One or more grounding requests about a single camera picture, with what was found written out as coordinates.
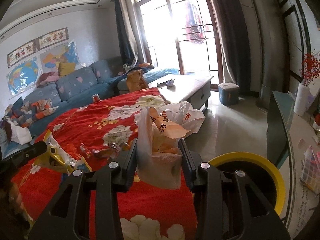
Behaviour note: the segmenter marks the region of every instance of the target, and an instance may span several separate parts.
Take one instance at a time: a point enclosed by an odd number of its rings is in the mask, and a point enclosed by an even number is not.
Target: white tabletop
[[[167,86],[159,87],[160,93],[172,103],[186,101],[195,92],[201,89],[205,84],[210,82],[212,76],[198,76],[198,75],[173,75],[169,74],[161,77],[151,83],[149,87],[157,87],[157,83],[162,83],[174,79],[174,86],[167,88]]]

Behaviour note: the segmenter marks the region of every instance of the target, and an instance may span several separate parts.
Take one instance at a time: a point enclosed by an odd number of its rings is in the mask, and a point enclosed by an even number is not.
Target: blue sofa
[[[52,106],[58,106],[57,110],[36,122],[30,127],[30,133],[33,138],[38,137],[56,117],[66,111],[86,106],[92,103],[92,96],[99,94],[100,99],[111,98],[115,95],[114,88],[118,86],[122,94],[129,92],[126,86],[126,79],[119,83],[115,82],[122,70],[122,66],[118,63],[110,63],[110,60],[100,60],[92,63],[88,67],[83,67],[75,70],[69,75],[61,77],[56,83],[50,84],[44,88],[38,88],[31,92],[23,100],[25,102],[37,102],[40,99],[51,99]],[[167,74],[178,74],[177,69],[170,68],[155,68],[144,74],[147,83],[163,77]],[[5,151],[2,151],[3,156],[7,156],[19,149],[25,148],[28,145],[19,145],[15,142],[9,143]]]

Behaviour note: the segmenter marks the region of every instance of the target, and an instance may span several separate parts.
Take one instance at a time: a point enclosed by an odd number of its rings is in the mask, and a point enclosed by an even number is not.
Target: tin can
[[[93,96],[92,96],[92,101],[93,101],[93,102],[99,102],[99,101],[101,101],[101,99],[100,99],[99,95],[96,94],[96,95],[93,95]]]

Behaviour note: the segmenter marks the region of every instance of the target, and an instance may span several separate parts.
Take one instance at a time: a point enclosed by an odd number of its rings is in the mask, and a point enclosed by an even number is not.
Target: glass door
[[[208,0],[136,0],[147,59],[180,74],[222,82],[221,53]]]

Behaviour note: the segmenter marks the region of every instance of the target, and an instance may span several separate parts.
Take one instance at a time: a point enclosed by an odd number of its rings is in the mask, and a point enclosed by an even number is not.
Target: vase
[[[310,93],[309,87],[305,86],[302,83],[299,83],[296,103],[294,104],[294,108],[293,108],[293,111],[297,115],[302,116],[306,112],[306,105],[308,103],[309,93]]]

